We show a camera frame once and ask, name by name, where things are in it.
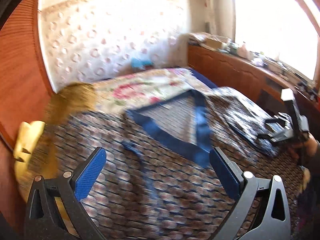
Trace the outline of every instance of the window frame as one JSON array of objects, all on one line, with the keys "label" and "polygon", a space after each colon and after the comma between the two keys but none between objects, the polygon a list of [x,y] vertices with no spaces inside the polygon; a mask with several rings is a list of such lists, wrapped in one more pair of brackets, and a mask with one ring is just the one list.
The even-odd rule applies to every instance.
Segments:
[{"label": "window frame", "polygon": [[[301,9],[307,14],[310,22],[312,23],[312,25],[314,26],[314,28],[318,34],[317,60],[316,60],[316,67],[315,67],[315,73],[314,73],[313,79],[311,80],[310,78],[306,77],[303,73],[301,73],[300,71],[298,71],[294,67],[279,60],[280,52],[278,53],[277,57],[274,60],[277,62],[281,62],[286,68],[288,68],[291,71],[293,71],[294,73],[300,75],[305,81],[307,81],[308,85],[316,87],[316,89],[319,90],[319,88],[320,88],[320,38],[319,38],[320,27],[317,24],[315,17],[311,13],[310,9],[308,8],[308,6],[304,2],[304,0],[295,0],[295,1],[298,3],[298,5],[301,7]],[[234,29],[236,30],[236,13],[235,13],[235,28]]]}]

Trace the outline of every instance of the floral blanket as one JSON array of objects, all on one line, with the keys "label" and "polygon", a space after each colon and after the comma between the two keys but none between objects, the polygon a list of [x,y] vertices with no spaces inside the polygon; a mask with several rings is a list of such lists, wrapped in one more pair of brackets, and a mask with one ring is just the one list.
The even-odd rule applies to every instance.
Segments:
[{"label": "floral blanket", "polygon": [[96,109],[104,113],[141,108],[192,88],[206,95],[212,92],[184,68],[149,70],[98,82],[94,88],[97,93]]},{"label": "floral blanket", "polygon": [[210,95],[212,90],[185,68],[154,69],[91,84],[72,84],[52,96],[46,110],[45,127],[27,170],[17,177],[20,192],[28,199],[33,178],[57,176],[56,149],[53,144],[58,125],[71,114],[99,111],[122,114],[157,101],[167,100],[184,91],[195,89]]}]

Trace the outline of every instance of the yellow object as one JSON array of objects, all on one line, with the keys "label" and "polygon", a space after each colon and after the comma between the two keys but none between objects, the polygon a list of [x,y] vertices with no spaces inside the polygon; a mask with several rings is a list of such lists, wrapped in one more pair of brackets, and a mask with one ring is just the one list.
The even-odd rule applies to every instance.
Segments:
[{"label": "yellow object", "polygon": [[14,172],[16,179],[19,181],[28,168],[31,154],[36,147],[39,137],[43,133],[44,122],[34,121],[30,124],[22,122],[19,127],[19,133],[16,145],[14,147],[13,156],[16,159],[21,158],[24,162],[15,162]]},{"label": "yellow object", "polygon": [[302,184],[300,184],[300,187],[299,187],[300,194],[307,188],[307,185],[310,182],[310,179],[311,179],[310,171],[307,168],[304,168],[303,169]]}]

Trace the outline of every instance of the wooden cabinet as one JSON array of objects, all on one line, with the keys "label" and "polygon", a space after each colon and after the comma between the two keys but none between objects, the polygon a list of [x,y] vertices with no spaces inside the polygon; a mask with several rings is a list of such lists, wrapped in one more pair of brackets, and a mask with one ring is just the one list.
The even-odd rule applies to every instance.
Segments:
[{"label": "wooden cabinet", "polygon": [[0,133],[14,147],[21,122],[41,120],[53,93],[39,43],[38,0],[22,0],[0,30]]},{"label": "wooden cabinet", "polygon": [[232,87],[256,102],[265,74],[250,63],[202,47],[189,46],[189,65],[217,86]]}]

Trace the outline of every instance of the screw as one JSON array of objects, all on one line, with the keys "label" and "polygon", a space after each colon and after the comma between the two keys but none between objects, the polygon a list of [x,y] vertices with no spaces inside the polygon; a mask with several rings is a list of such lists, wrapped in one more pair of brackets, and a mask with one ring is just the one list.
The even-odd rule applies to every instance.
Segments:
[{"label": "screw", "polygon": [[40,181],[41,180],[41,176],[38,175],[38,176],[35,176],[35,181]]},{"label": "screw", "polygon": [[275,179],[275,181],[280,182],[282,179],[279,175],[274,175],[273,178]]},{"label": "screw", "polygon": [[245,171],[243,173],[243,175],[247,178],[247,179],[251,179],[253,177],[253,174],[250,171]]},{"label": "screw", "polygon": [[63,173],[63,177],[70,178],[71,174],[72,174],[71,171],[66,171],[65,173]]}]

